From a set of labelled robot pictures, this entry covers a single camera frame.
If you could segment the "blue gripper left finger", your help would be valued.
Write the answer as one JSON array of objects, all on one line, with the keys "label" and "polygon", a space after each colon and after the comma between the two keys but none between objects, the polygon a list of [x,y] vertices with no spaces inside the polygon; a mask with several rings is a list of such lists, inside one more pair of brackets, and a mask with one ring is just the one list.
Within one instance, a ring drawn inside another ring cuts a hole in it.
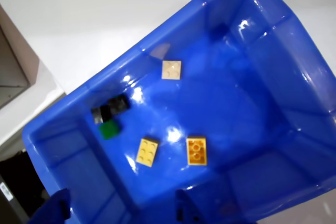
[{"label": "blue gripper left finger", "polygon": [[63,224],[71,218],[70,203],[70,191],[66,188],[59,190],[33,214],[28,223]]}]

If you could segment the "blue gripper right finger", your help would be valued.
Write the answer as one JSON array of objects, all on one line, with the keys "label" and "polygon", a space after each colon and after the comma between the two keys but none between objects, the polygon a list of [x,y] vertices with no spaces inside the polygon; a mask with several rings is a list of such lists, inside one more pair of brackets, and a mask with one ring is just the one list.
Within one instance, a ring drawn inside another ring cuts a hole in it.
[{"label": "blue gripper right finger", "polygon": [[175,191],[176,220],[179,223],[202,223],[199,209],[183,189]]}]

